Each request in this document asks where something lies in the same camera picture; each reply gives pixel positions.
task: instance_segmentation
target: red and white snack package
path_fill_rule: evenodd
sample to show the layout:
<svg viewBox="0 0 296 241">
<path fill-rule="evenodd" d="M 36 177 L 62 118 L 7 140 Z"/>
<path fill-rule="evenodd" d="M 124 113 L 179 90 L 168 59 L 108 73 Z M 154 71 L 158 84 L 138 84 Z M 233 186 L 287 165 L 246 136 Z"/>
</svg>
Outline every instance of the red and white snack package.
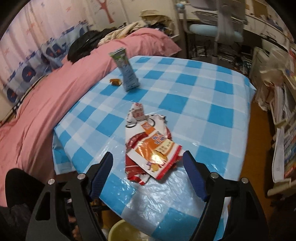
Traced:
<svg viewBox="0 0 296 241">
<path fill-rule="evenodd" d="M 160 180 L 180 160 L 182 147 L 171 140 L 165 116 L 145 115 L 133 103 L 126 119 L 126 174 L 144 185 L 150 176 Z"/>
</svg>

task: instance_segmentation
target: pink bed sheet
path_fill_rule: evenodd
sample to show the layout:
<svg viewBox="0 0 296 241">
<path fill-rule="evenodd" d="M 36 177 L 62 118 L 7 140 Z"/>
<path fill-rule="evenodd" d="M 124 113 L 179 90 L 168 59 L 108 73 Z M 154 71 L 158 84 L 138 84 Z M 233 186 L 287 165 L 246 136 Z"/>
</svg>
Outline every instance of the pink bed sheet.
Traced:
<svg viewBox="0 0 296 241">
<path fill-rule="evenodd" d="M 5 176 L 19 168 L 42 182 L 54 177 L 53 128 L 67 111 L 99 80 L 116 68 L 109 53 L 127 49 L 137 55 L 171 56 L 181 49 L 162 32 L 142 28 L 124 39 L 93 50 L 75 64 L 66 61 L 25 98 L 16 119 L 0 128 L 0 206 L 6 206 Z"/>
</svg>

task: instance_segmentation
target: blue checkered tablecloth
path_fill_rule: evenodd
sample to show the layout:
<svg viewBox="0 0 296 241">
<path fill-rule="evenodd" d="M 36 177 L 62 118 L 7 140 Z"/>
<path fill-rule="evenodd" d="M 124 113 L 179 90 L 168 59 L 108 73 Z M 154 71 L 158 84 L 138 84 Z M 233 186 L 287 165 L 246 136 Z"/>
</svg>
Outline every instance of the blue checkered tablecloth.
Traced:
<svg viewBox="0 0 296 241">
<path fill-rule="evenodd" d="M 133 102 L 167 117 L 174 142 L 211 172 L 237 180 L 247 143 L 255 88 L 230 69 L 178 58 L 130 59 L 139 88 L 125 92 L 109 84 L 115 69 L 88 91 L 55 127 L 57 174 L 86 172 L 109 151 L 114 166 L 100 198 L 123 219 L 161 240 L 189 240 L 204 209 L 182 163 L 161 181 L 140 186 L 126 179 L 125 117 Z M 216 239 L 223 235 L 221 217 Z"/>
</svg>

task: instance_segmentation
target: wooden floor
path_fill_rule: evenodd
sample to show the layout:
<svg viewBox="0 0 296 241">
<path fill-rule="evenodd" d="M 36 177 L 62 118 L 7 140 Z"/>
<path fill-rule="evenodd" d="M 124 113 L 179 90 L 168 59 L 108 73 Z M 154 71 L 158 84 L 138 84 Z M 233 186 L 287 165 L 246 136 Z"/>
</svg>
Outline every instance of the wooden floor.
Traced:
<svg viewBox="0 0 296 241">
<path fill-rule="evenodd" d="M 270 207 L 271 199 L 265 197 L 268 184 L 272 181 L 271 140 L 272 134 L 267 112 L 262 111 L 256 103 L 252 103 L 249 136 L 241 177 L 247 177 L 250 180 L 267 220 L 273 212 L 273 208 Z M 112 211 L 104 211 L 102 218 L 106 228 L 111 228 L 120 220 L 120 217 Z"/>
</svg>

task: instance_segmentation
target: person's leg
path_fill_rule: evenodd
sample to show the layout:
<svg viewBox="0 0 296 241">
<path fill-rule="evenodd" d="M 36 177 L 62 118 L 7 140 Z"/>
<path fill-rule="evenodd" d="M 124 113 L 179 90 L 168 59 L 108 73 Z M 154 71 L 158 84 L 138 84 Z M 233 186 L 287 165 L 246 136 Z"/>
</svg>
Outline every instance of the person's leg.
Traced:
<svg viewBox="0 0 296 241">
<path fill-rule="evenodd" d="M 11 169 L 5 178 L 5 195 L 9 208 L 26 204 L 32 212 L 44 184 L 20 169 Z"/>
</svg>

